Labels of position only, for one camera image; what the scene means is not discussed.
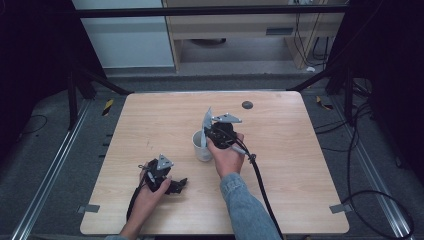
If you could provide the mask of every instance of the metal rail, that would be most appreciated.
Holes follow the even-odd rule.
[[[56,179],[60,173],[60,170],[66,161],[68,153],[78,135],[78,132],[81,129],[82,123],[87,115],[87,110],[90,106],[91,100],[84,100],[82,107],[79,112],[79,119],[75,124],[75,127],[68,131],[65,136],[65,139],[62,142],[58,152],[56,153],[55,158],[53,159],[52,164],[50,165],[49,170],[46,173],[46,176],[43,179],[40,187],[37,190],[34,198],[32,199],[31,204],[26,210],[24,216],[19,222],[18,226],[15,228],[15,231],[12,234],[13,240],[25,240],[28,238],[32,227],[37,221],[38,215],[41,212],[41,209],[44,206],[44,203],[49,196],[49,193],[56,182]]]
[[[172,8],[89,9],[75,11],[47,10],[48,15],[77,16],[79,18],[157,17],[194,15],[242,15],[242,14],[296,14],[296,13],[343,13],[348,10],[366,10],[364,6],[334,5],[257,5],[212,6]]]
[[[335,100],[335,98],[333,98],[333,102],[340,117],[344,119],[343,107],[342,107],[343,104],[340,101]],[[347,124],[345,124],[345,128],[349,136],[353,137],[352,128],[348,126]],[[372,163],[372,160],[369,157],[360,139],[358,140],[356,153],[358,156],[358,160],[362,166],[362,169],[364,170],[365,175],[368,178],[368,181],[371,187],[373,188],[373,190],[391,195],[388,187],[386,186],[386,184],[384,183],[384,180],[382,179],[377,169],[375,168],[374,164]],[[377,199],[396,237],[406,236],[409,233],[410,228],[408,226],[407,221],[402,215],[402,211],[399,209],[397,204],[391,201],[390,199],[384,198],[382,196],[377,196]]]

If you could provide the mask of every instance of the small round object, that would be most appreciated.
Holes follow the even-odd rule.
[[[251,108],[253,108],[253,103],[252,103],[252,102],[250,102],[250,101],[244,101],[244,102],[241,104],[241,106],[242,106],[244,109],[251,109]]]

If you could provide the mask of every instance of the person's left hand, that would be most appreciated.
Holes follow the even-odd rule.
[[[130,240],[137,238],[144,222],[146,222],[146,220],[153,213],[153,210],[155,210],[160,199],[171,184],[172,177],[169,176],[165,181],[162,182],[160,188],[156,192],[152,192],[147,185],[141,182],[143,180],[144,172],[144,170],[140,172],[140,186],[142,187],[136,200],[134,201],[131,216],[125,226],[122,228],[122,231],[119,233],[119,235],[127,237]]]

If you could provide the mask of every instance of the metal bracket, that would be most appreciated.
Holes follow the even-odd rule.
[[[338,204],[338,205],[330,206],[330,210],[333,214],[339,213],[339,212],[351,212],[353,211],[353,207],[350,204],[346,204],[346,205]]]
[[[241,119],[234,117],[233,115],[226,113],[218,117],[212,117],[212,120],[222,123],[241,123]]]
[[[167,169],[174,166],[174,163],[169,160],[168,158],[166,158],[165,156],[163,156],[162,154],[159,155],[159,159],[158,159],[158,166],[157,166],[157,170],[163,170],[163,169]]]
[[[85,206],[79,206],[77,213],[85,213],[85,212],[97,213],[99,212],[99,209],[100,209],[100,205],[87,204]]]

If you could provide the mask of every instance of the white cup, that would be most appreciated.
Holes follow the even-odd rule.
[[[202,162],[207,162],[212,159],[212,154],[209,152],[207,147],[202,147],[200,142],[202,138],[202,130],[199,130],[193,134],[193,146],[196,158]]]

